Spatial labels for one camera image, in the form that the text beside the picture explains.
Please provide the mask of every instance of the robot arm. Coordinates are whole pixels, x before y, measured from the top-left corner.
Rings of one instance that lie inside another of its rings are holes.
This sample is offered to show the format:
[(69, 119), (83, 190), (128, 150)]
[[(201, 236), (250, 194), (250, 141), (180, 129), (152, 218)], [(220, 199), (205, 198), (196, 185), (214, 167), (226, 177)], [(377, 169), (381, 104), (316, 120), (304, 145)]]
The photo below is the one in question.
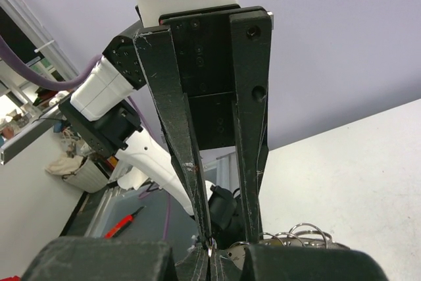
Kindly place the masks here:
[[(106, 57), (103, 57), (92, 70), (89, 78), (72, 94), (70, 104), (61, 105), (61, 109), (66, 113), (74, 108), (83, 116), (86, 126), (92, 124), (87, 121), (97, 122), (103, 118), (133, 91), (133, 86)], [(92, 143), (93, 139), (86, 133), (87, 130), (80, 132), (88, 145), (98, 150), (99, 142)], [(115, 156), (148, 175), (172, 195), (188, 215), (192, 216), (193, 208), (190, 198), (171, 165), (170, 154), (149, 135), (146, 129), (135, 130), (125, 143), (127, 146), (118, 149)], [(207, 184), (209, 198), (212, 194), (211, 185), (211, 183)]]
[[(159, 25), (159, 18), (164, 14), (234, 3), (237, 0), (137, 0), (137, 7), (143, 27), (152, 27)], [(133, 32), (140, 27), (137, 22), (114, 38), (89, 78), (72, 94), (71, 105), (88, 121), (98, 121), (121, 100), (146, 84), (132, 44)], [(135, 131), (126, 144), (126, 149), (116, 152), (117, 158), (143, 171), (176, 198), (189, 215), (193, 215), (190, 198), (171, 165), (170, 154), (150, 137), (147, 130)], [(209, 200), (211, 184), (207, 182), (205, 187)]]

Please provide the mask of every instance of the red utility knife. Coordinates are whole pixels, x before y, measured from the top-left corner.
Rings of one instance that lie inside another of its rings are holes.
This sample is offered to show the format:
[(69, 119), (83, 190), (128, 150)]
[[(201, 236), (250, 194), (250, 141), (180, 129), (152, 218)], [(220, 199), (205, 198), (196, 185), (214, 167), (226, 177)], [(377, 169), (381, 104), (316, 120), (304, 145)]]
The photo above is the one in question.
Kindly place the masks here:
[(104, 238), (115, 238), (120, 235), (127, 227), (131, 225), (131, 223), (133, 223), (134, 218), (139, 214), (140, 211), (143, 210), (143, 208), (144, 206), (140, 207), (136, 212), (123, 218), (120, 222), (117, 223), (116, 226), (111, 228), (111, 230), (105, 234)]

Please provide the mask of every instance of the black 3d-printed part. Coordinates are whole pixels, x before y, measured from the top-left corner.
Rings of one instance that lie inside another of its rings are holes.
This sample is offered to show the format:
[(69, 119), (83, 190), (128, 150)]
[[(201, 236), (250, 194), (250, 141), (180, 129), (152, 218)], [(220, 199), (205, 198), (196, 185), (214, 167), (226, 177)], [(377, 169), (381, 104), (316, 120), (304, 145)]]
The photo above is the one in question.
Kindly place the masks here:
[(212, 236), (219, 249), (227, 249), (233, 243), (245, 240), (241, 198), (234, 198), (231, 191), (219, 186), (213, 186), (211, 190), (209, 213)]
[(352, 250), (250, 245), (240, 281), (387, 281), (367, 254)]
[(22, 281), (177, 281), (165, 242), (60, 237), (32, 261)]
[(133, 45), (133, 37), (142, 27), (141, 21), (132, 24), (115, 36), (103, 51), (103, 55), (136, 90), (146, 84)]
[(258, 242), (261, 228), (272, 20), (262, 7), (236, 7), (162, 16), (134, 38), (203, 243), (210, 218), (199, 150), (237, 147), (245, 239)]
[(126, 139), (135, 131), (142, 131), (139, 116), (125, 101), (119, 102), (103, 117), (89, 121), (70, 103), (69, 95), (60, 105), (61, 113), (72, 123), (84, 141), (104, 157), (127, 148)]

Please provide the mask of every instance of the white table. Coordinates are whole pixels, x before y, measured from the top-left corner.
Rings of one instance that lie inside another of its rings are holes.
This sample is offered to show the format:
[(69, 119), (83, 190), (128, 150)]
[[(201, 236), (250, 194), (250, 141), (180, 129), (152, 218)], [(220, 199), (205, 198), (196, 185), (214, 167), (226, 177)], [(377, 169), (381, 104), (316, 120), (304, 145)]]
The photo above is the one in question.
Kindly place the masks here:
[(311, 222), (419, 280), (421, 100), (271, 151), (260, 205), (266, 232)]
[(79, 202), (82, 190), (45, 171), (61, 152), (50, 129), (0, 166), (0, 280), (22, 275)]

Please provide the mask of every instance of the black cable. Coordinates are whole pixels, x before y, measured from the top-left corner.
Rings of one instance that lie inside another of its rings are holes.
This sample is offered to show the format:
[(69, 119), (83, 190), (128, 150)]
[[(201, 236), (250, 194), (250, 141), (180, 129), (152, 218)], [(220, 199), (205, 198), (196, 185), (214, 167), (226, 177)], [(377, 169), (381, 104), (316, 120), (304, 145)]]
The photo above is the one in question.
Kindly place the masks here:
[(234, 197), (235, 194), (239, 191), (239, 188), (235, 189), (234, 192), (232, 193), (232, 196)]
[(60, 121), (60, 122), (63, 121), (60, 118), (37, 118), (36, 120), (33, 120), (32, 123), (37, 122), (39, 120), (54, 120), (54, 121)]
[(155, 182), (152, 182), (152, 183), (149, 185), (149, 187), (147, 187), (146, 192), (154, 192), (154, 191), (159, 190), (159, 186), (157, 186), (155, 189), (151, 189), (151, 188), (152, 188), (152, 186), (153, 186), (154, 184), (156, 184), (156, 183), (155, 183)]
[(140, 185), (140, 187), (142, 188), (144, 186), (148, 186), (149, 184), (153, 184), (153, 182), (150, 180), (146, 180), (144, 183), (142, 183), (142, 185)]

